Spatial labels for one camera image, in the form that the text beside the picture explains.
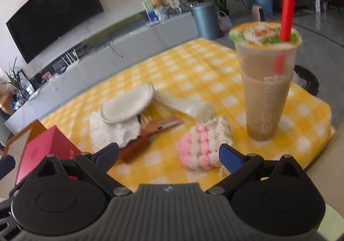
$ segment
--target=wall-mounted tv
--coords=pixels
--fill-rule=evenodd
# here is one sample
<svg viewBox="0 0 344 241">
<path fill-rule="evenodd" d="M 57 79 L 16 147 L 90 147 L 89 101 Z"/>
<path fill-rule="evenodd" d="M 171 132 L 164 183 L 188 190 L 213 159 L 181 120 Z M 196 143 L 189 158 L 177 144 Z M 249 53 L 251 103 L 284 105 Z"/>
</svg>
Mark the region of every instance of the wall-mounted tv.
<svg viewBox="0 0 344 241">
<path fill-rule="evenodd" d="M 28 63 L 66 32 L 102 11 L 99 0 L 29 0 L 7 27 Z"/>
</svg>

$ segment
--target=red box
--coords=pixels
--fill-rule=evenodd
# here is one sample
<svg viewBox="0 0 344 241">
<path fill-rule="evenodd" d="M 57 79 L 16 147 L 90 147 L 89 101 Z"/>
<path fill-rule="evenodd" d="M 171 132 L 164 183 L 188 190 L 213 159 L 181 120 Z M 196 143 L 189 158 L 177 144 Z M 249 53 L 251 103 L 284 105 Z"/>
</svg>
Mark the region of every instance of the red box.
<svg viewBox="0 0 344 241">
<path fill-rule="evenodd" d="M 20 159 L 15 184 L 29 174 L 48 154 L 59 160 L 74 159 L 81 151 L 57 128 L 53 126 L 28 142 Z"/>
</svg>

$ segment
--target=light green object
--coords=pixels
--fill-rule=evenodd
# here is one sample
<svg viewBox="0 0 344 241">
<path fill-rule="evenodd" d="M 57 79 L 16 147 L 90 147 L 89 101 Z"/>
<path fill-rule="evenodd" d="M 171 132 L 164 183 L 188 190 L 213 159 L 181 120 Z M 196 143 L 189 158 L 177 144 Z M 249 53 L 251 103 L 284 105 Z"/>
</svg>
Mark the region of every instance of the light green object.
<svg viewBox="0 0 344 241">
<path fill-rule="evenodd" d="M 318 233 L 327 241 L 336 241 L 344 233 L 344 219 L 327 204 L 325 216 L 319 226 Z"/>
</svg>

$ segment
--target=plastic cup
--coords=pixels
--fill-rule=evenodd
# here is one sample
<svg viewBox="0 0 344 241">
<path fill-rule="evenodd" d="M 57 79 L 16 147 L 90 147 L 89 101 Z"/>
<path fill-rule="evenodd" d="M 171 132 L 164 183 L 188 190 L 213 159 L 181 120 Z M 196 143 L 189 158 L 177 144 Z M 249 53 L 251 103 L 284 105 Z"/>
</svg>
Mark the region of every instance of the plastic cup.
<svg viewBox="0 0 344 241">
<path fill-rule="evenodd" d="M 257 141 L 276 132 L 289 92 L 298 46 L 293 29 L 290 42 L 279 40 L 279 23 L 247 23 L 232 29 L 245 96 L 248 135 Z"/>
</svg>

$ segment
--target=pink and white crochet bag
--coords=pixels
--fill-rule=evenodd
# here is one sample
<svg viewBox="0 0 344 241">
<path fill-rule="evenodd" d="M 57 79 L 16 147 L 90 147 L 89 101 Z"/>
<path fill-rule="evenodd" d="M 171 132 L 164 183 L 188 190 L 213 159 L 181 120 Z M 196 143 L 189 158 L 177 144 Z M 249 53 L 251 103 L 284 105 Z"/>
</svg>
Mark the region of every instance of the pink and white crochet bag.
<svg viewBox="0 0 344 241">
<path fill-rule="evenodd" d="M 231 136 L 225 116 L 193 126 L 178 143 L 178 158 L 182 166 L 195 170 L 220 167 L 219 147 L 222 143 L 233 145 Z"/>
</svg>

